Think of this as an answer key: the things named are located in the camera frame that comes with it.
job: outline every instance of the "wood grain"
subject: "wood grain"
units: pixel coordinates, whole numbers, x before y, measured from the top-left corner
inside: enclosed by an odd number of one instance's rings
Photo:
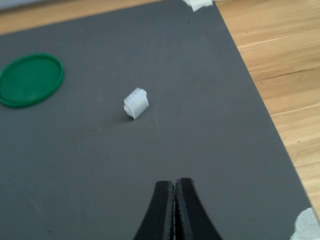
[[[0,11],[0,34],[154,1],[69,0],[18,7]],[[217,5],[320,213],[320,1],[224,0]]]

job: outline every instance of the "small white object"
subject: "small white object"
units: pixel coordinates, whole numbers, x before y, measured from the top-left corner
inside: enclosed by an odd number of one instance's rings
[[[290,240],[320,240],[320,226],[312,207],[299,214],[294,224],[294,230]]]
[[[186,4],[192,7],[192,10],[195,12],[200,8],[212,6],[213,0],[183,0]]]
[[[149,107],[149,102],[147,99],[147,92],[141,88],[136,88],[129,96],[124,99],[124,110],[126,114],[133,119],[139,117],[144,110]]]

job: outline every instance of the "white tape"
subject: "white tape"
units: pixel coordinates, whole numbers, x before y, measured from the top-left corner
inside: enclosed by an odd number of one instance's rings
[[[195,12],[202,7],[212,6],[212,0],[183,0],[186,4],[192,7],[192,10]]]
[[[290,240],[320,240],[320,226],[312,207],[302,211],[296,218]]]

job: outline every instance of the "gray foam board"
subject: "gray foam board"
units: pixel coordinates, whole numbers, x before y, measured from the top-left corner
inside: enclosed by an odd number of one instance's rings
[[[0,105],[0,238],[130,240],[156,181],[193,178],[225,240],[288,240],[311,206],[214,5],[179,0],[0,37],[0,68],[61,60],[48,100]],[[150,107],[123,110],[136,87]]]

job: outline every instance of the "white plastic block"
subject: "white plastic block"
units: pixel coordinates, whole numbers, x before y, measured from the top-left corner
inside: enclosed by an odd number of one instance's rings
[[[147,92],[141,88],[136,88],[129,96],[124,99],[124,110],[126,114],[133,119],[139,117],[144,110],[149,107],[149,102],[147,99]]]

